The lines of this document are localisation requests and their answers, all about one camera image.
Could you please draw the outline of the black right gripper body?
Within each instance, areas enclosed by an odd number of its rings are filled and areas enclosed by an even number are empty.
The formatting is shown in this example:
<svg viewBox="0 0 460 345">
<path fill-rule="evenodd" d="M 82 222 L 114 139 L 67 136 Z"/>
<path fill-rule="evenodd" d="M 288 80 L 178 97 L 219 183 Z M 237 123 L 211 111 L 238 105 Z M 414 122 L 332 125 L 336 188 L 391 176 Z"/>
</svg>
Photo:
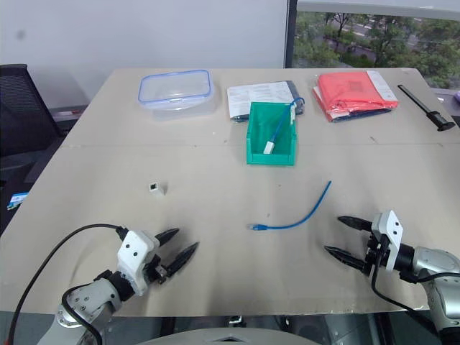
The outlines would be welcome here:
<svg viewBox="0 0 460 345">
<path fill-rule="evenodd" d="M 364 259 L 363 273 L 369 277 L 373 267 L 386 267 L 389 256 L 390 240 L 387 235 L 377 238 L 370 234 L 367 242 L 367 253 Z"/>
</svg>

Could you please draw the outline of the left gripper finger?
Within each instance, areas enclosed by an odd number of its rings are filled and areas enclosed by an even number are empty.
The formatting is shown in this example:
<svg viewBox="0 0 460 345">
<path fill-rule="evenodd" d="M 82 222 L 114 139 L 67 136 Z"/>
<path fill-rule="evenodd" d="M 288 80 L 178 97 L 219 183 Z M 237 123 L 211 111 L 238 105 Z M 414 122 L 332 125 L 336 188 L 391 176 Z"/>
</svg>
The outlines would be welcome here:
<svg viewBox="0 0 460 345">
<path fill-rule="evenodd" d="M 164 244 L 168 243 L 178 232 L 179 228 L 173 228 L 157 234 L 154 240 L 155 246 L 162 247 Z"/>
<path fill-rule="evenodd" d="M 199 243 L 196 242 L 185 248 L 183 251 L 181 251 L 172 261 L 172 263 L 166 267 L 167 276 L 173 276 L 175 273 L 181 270 L 182 267 L 186 265 L 187 262 L 191 259 L 191 257 L 197 250 L 198 245 Z"/>
</svg>

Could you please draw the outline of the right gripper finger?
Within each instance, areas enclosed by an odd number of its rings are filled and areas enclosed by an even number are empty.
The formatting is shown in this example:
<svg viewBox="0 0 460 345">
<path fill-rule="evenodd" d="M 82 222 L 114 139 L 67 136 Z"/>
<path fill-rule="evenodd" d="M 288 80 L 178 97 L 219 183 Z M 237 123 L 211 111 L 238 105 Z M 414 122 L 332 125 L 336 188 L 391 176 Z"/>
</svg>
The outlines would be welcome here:
<svg viewBox="0 0 460 345">
<path fill-rule="evenodd" d="M 353 216 L 339 216 L 337 218 L 341 223 L 347 225 L 350 228 L 359 230 L 359 231 L 371 231 L 372 230 L 372 222 L 357 218 Z"/>
<path fill-rule="evenodd" d="M 360 271 L 364 275 L 368 275 L 364 260 L 353 257 L 349 252 L 338 247 L 324 246 L 323 248 L 341 263 Z"/>
</svg>

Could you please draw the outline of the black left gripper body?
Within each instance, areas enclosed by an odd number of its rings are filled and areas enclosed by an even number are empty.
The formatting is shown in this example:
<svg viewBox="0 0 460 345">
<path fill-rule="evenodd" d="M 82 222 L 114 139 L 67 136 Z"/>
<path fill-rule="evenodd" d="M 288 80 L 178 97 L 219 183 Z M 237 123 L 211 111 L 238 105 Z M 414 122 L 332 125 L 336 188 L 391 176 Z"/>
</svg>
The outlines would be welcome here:
<svg viewBox="0 0 460 345">
<path fill-rule="evenodd" d="M 152 260 L 144 267 L 144 277 L 148 284 L 163 284 L 171 277 L 171 271 L 161 263 L 159 255 L 155 254 Z"/>
</svg>

